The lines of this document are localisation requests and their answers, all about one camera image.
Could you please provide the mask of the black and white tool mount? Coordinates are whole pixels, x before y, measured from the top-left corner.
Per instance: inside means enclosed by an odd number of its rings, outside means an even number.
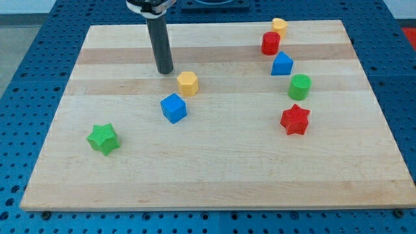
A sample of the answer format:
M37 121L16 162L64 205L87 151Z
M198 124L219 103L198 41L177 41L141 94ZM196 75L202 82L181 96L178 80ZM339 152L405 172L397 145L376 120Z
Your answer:
M140 14L146 19L157 19L175 5L176 0L126 0L129 10Z

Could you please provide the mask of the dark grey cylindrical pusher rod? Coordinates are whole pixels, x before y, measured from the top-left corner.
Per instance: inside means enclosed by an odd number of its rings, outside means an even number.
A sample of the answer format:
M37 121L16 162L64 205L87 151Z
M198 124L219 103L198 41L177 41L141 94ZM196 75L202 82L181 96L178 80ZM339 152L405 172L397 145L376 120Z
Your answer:
M169 74L173 71L174 65L165 17L160 16L156 19L147 19L146 25L157 70L161 74Z

